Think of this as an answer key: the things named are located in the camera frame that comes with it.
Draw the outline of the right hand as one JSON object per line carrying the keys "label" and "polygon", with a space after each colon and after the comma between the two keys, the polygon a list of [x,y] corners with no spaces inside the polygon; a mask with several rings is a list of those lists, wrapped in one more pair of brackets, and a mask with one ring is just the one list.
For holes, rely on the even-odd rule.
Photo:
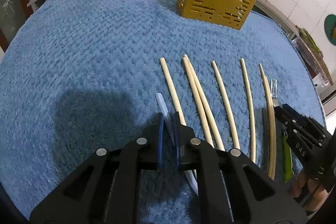
{"label": "right hand", "polygon": [[323,186],[319,186],[318,188],[317,186],[319,186],[318,181],[310,178],[304,169],[302,169],[291,185],[289,194],[293,198],[305,197],[306,195],[309,196],[312,194],[311,199],[305,203],[303,208],[308,212],[315,212],[323,205],[329,196]]}

